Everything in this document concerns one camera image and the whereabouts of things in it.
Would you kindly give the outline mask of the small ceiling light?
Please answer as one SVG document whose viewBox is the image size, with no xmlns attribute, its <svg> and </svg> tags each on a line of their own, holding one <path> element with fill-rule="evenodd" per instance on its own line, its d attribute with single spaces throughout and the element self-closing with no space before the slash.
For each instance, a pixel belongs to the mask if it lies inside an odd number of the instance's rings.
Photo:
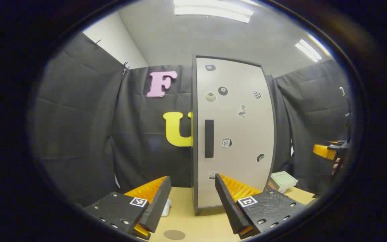
<svg viewBox="0 0 387 242">
<path fill-rule="evenodd" d="M 299 42 L 295 44 L 295 47 L 298 48 L 315 63 L 322 60 L 321 55 L 318 54 L 318 52 L 303 39 L 299 40 Z"/>
</svg>

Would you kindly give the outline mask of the pale green book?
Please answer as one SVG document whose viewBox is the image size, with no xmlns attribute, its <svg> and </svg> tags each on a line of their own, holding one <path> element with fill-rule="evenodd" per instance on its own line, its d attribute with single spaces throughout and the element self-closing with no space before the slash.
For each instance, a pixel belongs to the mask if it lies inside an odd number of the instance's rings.
<svg viewBox="0 0 387 242">
<path fill-rule="evenodd" d="M 292 175 L 287 173 L 286 171 L 275 172 L 270 175 L 269 183 L 275 185 L 276 188 L 289 188 L 292 186 L 296 186 L 298 180 L 295 179 Z"/>
</svg>

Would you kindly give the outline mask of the black backdrop cloth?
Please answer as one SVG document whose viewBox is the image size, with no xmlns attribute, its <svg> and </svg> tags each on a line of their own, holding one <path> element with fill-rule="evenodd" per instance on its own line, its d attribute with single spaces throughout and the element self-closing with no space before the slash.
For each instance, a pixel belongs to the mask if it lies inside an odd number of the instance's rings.
<svg viewBox="0 0 387 242">
<path fill-rule="evenodd" d="M 332 167 L 313 154 L 313 145 L 347 136 L 342 69 L 327 60 L 265 79 L 276 115 L 272 171 L 286 171 L 297 188 L 323 194 Z M 167 140 L 163 118 L 181 112 L 181 136 L 190 136 L 191 83 L 191 64 L 123 72 L 80 34 L 44 69 L 30 114 L 34 154 L 63 195 L 83 206 L 163 176 L 174 187 L 192 188 L 191 148 Z"/>
</svg>

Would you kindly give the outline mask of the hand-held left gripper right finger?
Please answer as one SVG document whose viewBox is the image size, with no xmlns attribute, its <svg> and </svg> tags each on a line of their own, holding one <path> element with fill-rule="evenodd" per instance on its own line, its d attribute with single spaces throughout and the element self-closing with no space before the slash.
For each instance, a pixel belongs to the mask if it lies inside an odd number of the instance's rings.
<svg viewBox="0 0 387 242">
<path fill-rule="evenodd" d="M 260 191 L 219 173 L 215 188 L 233 233 L 241 239 L 269 234 L 307 207 L 277 190 Z"/>
</svg>

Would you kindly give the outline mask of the long ceiling light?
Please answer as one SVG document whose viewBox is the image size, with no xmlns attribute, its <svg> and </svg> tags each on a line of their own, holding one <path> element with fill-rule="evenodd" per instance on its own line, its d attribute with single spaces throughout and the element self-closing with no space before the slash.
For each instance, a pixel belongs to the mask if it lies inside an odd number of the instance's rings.
<svg viewBox="0 0 387 242">
<path fill-rule="evenodd" d="M 219 0 L 173 0 L 174 14 L 201 15 L 249 23 L 253 11 L 242 6 Z"/>
</svg>

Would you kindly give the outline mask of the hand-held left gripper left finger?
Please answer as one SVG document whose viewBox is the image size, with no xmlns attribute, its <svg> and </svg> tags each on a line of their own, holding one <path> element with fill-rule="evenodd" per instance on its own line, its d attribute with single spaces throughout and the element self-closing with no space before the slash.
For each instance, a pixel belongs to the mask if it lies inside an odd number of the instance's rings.
<svg viewBox="0 0 387 242">
<path fill-rule="evenodd" d="M 156 232 L 171 188 L 170 176 L 163 176 L 126 193 L 111 192 L 83 210 L 107 227 L 149 240 Z"/>
</svg>

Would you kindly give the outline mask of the round brown coaster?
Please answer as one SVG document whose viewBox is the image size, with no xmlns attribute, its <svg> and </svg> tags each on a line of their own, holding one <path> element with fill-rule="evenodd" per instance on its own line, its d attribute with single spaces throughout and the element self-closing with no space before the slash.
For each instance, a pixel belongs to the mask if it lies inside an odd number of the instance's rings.
<svg viewBox="0 0 387 242">
<path fill-rule="evenodd" d="M 166 230 L 163 235 L 170 240 L 183 240 L 186 234 L 180 230 Z"/>
</svg>

